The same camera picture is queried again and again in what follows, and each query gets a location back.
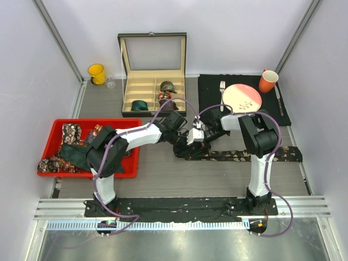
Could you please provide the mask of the black gold leaf tie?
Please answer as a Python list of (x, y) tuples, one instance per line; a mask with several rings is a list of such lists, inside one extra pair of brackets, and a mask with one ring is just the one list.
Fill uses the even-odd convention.
[[(199, 148), (197, 150), (190, 149), (189, 156), (184, 158), (191, 161), (241, 161), (250, 162), (251, 155), (247, 150), (234, 151), (212, 151), (207, 148)], [(298, 147), (281, 146), (275, 152), (272, 161), (278, 162), (303, 162), (303, 156)]]

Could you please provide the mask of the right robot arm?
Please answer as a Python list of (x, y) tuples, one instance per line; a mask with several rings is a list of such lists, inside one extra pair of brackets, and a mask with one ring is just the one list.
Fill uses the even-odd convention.
[(246, 147), (244, 151), (212, 151), (200, 156), (201, 160), (251, 161), (251, 178), (246, 189), (244, 207), (253, 215), (267, 210), (272, 191), (268, 185), (271, 164), (281, 143), (281, 132), (276, 120), (266, 110), (256, 113), (230, 113), (223, 115), (218, 109), (204, 112), (207, 124), (206, 141), (240, 130)]

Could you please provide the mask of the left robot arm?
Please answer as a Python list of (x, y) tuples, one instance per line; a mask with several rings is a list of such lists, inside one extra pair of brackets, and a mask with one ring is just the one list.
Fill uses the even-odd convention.
[(172, 111), (160, 120), (129, 129), (114, 129), (105, 126), (88, 146), (85, 153), (95, 182), (94, 198), (98, 201), (97, 211), (105, 217), (112, 216), (116, 209), (114, 174), (121, 167), (126, 152), (148, 144), (168, 142), (172, 145), (187, 147), (186, 138), (179, 130), (187, 120)]

